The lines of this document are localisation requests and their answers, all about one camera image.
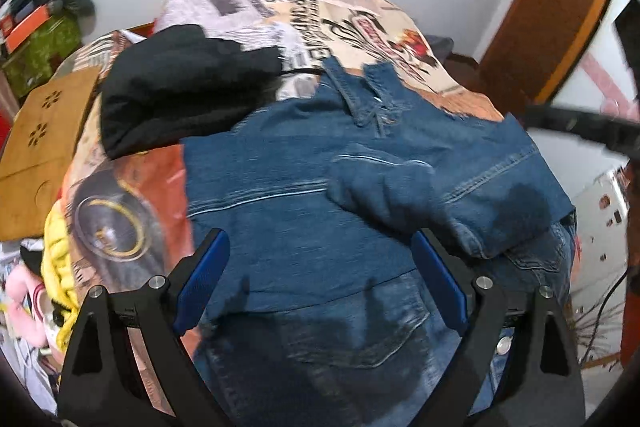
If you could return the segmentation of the printed bed cover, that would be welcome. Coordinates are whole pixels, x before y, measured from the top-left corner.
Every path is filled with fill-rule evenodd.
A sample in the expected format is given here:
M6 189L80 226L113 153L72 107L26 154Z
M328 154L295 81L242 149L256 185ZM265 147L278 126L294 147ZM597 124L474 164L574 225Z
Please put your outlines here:
M280 50L276 94L258 109L313 96L324 61L333 57L353 74L388 63L428 103L453 114L500 119L485 95L449 76L408 15L386 0L165 0L152 35L178 25L198 25L206 37L235 41L244 50ZM102 145L100 115L101 92L63 185L79 296L96 284L134 289L171 270L201 242L188 217L183 143L224 133L111 159Z

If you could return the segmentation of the black folded garment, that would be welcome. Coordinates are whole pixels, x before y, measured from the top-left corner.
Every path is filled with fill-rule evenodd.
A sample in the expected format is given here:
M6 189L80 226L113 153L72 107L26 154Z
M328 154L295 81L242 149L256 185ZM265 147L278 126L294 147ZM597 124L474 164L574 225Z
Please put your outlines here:
M108 158L231 130L274 99L283 72L275 46L244 50L198 25L171 26L122 51L101 87Z

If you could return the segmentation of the white radiator with stickers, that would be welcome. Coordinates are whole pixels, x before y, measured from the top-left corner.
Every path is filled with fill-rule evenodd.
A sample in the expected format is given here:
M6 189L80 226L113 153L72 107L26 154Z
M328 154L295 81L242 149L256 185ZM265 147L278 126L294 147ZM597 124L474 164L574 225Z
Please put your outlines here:
M593 303L627 268L628 202L622 170L601 174L575 198L579 256L570 295Z

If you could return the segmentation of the yellow knitted blanket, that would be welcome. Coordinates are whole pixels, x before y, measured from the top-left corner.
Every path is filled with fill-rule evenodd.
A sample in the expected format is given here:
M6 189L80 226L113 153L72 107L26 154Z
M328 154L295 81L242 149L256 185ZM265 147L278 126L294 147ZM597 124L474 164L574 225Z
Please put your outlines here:
M58 328L55 346L65 353L80 311L75 289L75 277L70 257L70 238L60 200L49 211L43 228L43 254L40 273L52 301L62 308L62 325Z

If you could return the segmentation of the orange box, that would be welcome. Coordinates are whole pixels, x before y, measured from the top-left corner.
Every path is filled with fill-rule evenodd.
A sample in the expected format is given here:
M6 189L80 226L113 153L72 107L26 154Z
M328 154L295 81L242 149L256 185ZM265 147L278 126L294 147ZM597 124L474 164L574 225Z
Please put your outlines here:
M38 6L29 16L26 16L6 38L6 50L13 53L31 34L40 28L50 18L45 5Z

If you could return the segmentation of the blue denim jacket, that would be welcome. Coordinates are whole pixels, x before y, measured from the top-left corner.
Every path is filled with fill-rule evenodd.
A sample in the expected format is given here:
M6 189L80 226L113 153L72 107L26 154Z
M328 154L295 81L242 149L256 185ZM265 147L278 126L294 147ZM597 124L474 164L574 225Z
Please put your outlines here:
M432 230L501 288L567 295L575 209L512 116L453 114L388 63L183 143L196 241L228 265L194 363L239 426L405 426L460 338L413 262Z

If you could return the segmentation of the wooden door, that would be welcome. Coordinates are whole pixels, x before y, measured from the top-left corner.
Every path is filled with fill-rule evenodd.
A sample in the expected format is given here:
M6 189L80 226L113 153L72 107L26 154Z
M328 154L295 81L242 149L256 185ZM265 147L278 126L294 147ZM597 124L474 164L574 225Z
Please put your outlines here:
M480 80L502 113L544 103L588 46L610 0L513 0L480 61Z

